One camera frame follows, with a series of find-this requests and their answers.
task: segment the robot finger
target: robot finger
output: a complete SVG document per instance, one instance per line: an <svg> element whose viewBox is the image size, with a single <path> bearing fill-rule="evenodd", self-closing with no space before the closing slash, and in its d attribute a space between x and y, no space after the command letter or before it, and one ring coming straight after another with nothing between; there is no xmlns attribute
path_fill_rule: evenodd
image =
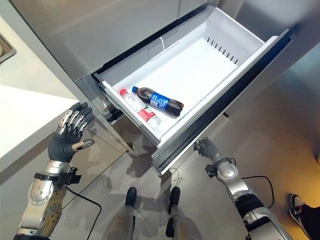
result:
<svg viewBox="0 0 320 240"><path fill-rule="evenodd" d="M81 112L79 112L78 116L75 119L75 124L73 126L73 130L76 131L76 128L79 128L79 126L82 123L82 120L89 115L92 112L91 107L83 109Z"/></svg>
<svg viewBox="0 0 320 240"><path fill-rule="evenodd" d="M82 105L77 102L76 104L72 105L69 110L67 110L62 117L62 119L59 122L58 129L56 130L57 133L62 134L66 128L66 126L69 124L69 119L72 116L74 111L80 110Z"/></svg>
<svg viewBox="0 0 320 240"><path fill-rule="evenodd" d="M88 115L79 126L78 135L82 135L83 131L87 127L87 125L94 119L92 114Z"/></svg>
<svg viewBox="0 0 320 240"><path fill-rule="evenodd" d="M68 123L68 125L69 125L69 130L72 128L72 126L73 126L73 122L74 122L74 120L75 120L75 118L77 117L79 115L79 111L74 111L73 112L73 114L71 115L71 117L70 117L70 121L69 121L69 123Z"/></svg>
<svg viewBox="0 0 320 240"><path fill-rule="evenodd" d="M78 152L81 149L85 149L87 147L90 147L91 145L95 144L95 141L93 141L92 139L86 139L83 140L81 142L77 142L75 144L72 145L72 150L74 152Z"/></svg>

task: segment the freezer drawer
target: freezer drawer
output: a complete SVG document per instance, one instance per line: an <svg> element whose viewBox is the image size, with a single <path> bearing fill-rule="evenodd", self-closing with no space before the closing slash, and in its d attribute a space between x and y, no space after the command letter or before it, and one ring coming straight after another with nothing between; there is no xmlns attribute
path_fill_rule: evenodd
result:
<svg viewBox="0 0 320 240"><path fill-rule="evenodd" d="M264 42L227 16L208 7L134 54L93 76L108 99L156 145L152 164L165 172L207 125L254 80L289 42L290 31ZM177 118L149 126L120 96L122 88L149 87L184 104Z"/></svg>

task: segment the robotic arm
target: robotic arm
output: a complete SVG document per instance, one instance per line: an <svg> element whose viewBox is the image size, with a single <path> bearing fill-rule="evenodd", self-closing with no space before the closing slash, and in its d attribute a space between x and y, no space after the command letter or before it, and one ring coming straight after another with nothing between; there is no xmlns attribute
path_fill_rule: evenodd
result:
<svg viewBox="0 0 320 240"><path fill-rule="evenodd" d="M28 191L28 204L14 240L48 240L61 213L66 185L77 184L81 175L70 167L73 155L95 142L80 141L86 126L94 119L85 102L73 105L63 116L48 147L50 161L43 172L34 175Z"/></svg>
<svg viewBox="0 0 320 240"><path fill-rule="evenodd" d="M275 215L241 179L236 166L218 152L212 141L206 137L199 138L193 149L213 161L205 170L209 177L217 176L226 187L248 231L246 240L291 240Z"/></svg>

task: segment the dark liquid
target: dark liquid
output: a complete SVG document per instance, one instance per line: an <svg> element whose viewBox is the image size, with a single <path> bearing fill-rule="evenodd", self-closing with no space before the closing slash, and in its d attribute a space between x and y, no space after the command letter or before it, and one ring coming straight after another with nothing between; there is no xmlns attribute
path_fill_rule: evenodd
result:
<svg viewBox="0 0 320 240"><path fill-rule="evenodd" d="M151 97L154 92L155 91L153 91L148 87L136 88L135 90L135 93L137 94L137 96L146 104L150 104ZM174 99L169 99L164 111L169 115L179 117L183 108L184 108L183 103Z"/></svg>

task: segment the plastic bottle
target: plastic bottle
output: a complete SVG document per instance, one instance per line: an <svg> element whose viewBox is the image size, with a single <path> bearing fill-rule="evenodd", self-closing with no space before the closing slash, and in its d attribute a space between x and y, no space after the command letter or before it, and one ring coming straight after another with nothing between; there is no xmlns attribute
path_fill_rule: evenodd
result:
<svg viewBox="0 0 320 240"><path fill-rule="evenodd" d="M132 92L146 104L150 104L160 110L165 111L169 115L179 117L184 105L174 99L167 98L148 87L132 88Z"/></svg>
<svg viewBox="0 0 320 240"><path fill-rule="evenodd" d="M160 125L161 119L134 93L128 93L127 90L121 89L120 95L153 129Z"/></svg>

